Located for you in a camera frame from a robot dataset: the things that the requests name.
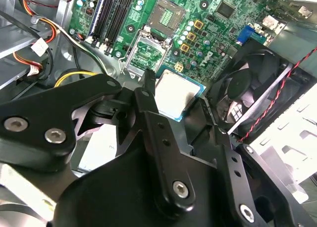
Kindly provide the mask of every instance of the red and black wire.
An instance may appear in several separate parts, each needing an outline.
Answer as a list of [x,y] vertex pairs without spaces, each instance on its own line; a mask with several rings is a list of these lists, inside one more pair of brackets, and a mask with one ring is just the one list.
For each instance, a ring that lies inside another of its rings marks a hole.
[[286,80],[291,76],[292,72],[305,60],[307,60],[313,53],[317,52],[317,47],[315,49],[313,49],[311,52],[309,52],[305,57],[303,57],[300,61],[298,61],[293,68],[287,73],[287,75],[283,78],[280,87],[278,88],[276,95],[274,97],[274,99],[271,101],[270,105],[267,107],[267,109],[262,113],[262,115],[256,120],[256,122],[254,122],[254,124],[251,126],[251,128],[249,129],[248,133],[242,137],[241,139],[238,140],[238,142],[242,142],[244,141],[246,138],[249,137],[249,135],[251,134],[251,132],[254,130],[254,128],[256,127],[257,124],[259,124],[259,122],[267,115],[267,113],[269,112],[269,110],[272,109],[273,105],[275,104],[276,100],[279,98],[279,95],[281,94],[284,86],[285,86],[285,82]]

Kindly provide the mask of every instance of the black plastic bracket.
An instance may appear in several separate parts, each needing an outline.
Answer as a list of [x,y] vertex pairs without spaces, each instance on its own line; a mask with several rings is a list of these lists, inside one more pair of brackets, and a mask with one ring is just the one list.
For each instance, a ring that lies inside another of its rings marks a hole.
[[[0,106],[0,161],[38,171],[57,171],[65,167],[89,108],[102,100],[112,99],[121,91],[113,78],[96,75],[62,87],[49,89]],[[10,117],[21,117],[28,127],[12,132],[4,127]],[[61,144],[50,143],[45,132],[58,128],[65,132]]]

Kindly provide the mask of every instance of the white label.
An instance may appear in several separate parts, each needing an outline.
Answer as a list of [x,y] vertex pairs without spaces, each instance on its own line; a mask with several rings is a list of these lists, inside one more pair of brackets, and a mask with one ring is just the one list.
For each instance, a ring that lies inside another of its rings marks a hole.
[[39,74],[39,68],[34,66],[34,65],[30,65],[30,72],[28,73],[27,76],[32,76],[32,75],[36,75]]
[[39,56],[41,57],[45,51],[48,49],[47,43],[43,40],[43,38],[40,38],[37,42],[35,42],[34,45],[31,46],[31,49]]

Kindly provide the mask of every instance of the yellow wire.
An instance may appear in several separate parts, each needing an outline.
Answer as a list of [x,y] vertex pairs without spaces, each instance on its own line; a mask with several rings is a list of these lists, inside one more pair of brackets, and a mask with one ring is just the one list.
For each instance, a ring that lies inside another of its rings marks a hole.
[[84,72],[84,71],[70,72],[70,73],[67,73],[67,74],[63,75],[59,80],[57,80],[57,82],[55,83],[55,86],[54,86],[54,87],[60,86],[60,84],[61,84],[67,77],[69,77],[69,76],[71,76],[71,75],[75,75],[75,74],[84,74],[84,75],[90,75],[90,76],[96,75],[96,73],[94,73],[94,72]]

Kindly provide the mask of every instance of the chip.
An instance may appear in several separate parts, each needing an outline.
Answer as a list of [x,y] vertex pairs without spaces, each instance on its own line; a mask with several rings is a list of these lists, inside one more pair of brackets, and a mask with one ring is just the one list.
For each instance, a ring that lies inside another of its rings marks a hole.
[[149,25],[172,36],[186,14],[186,10],[170,0],[157,0],[149,19]]
[[189,34],[187,35],[186,38],[189,39],[189,40],[191,40],[191,41],[194,41],[195,38],[196,38],[196,35],[194,35],[193,33],[189,32]]
[[237,29],[232,27],[231,30],[230,30],[230,33],[233,34],[233,33],[235,33],[236,31],[237,31]]
[[88,7],[86,9],[86,14],[89,15],[89,16],[92,16],[94,14],[94,9],[91,9],[91,8]]
[[223,17],[229,19],[230,16],[232,16],[232,14],[234,12],[234,7],[232,7],[229,4],[225,3],[224,1],[222,1],[220,3],[220,5],[218,6],[216,12],[218,14],[222,15]]
[[201,29],[202,27],[204,26],[203,22],[201,22],[200,20],[196,20],[195,21],[195,24],[194,24],[194,27],[197,28],[197,29]]
[[215,21],[215,17],[213,15],[208,14],[206,17],[207,20],[210,20],[211,22]]
[[187,44],[182,44],[182,46],[180,47],[180,50],[183,52],[188,52],[190,49],[190,47]]

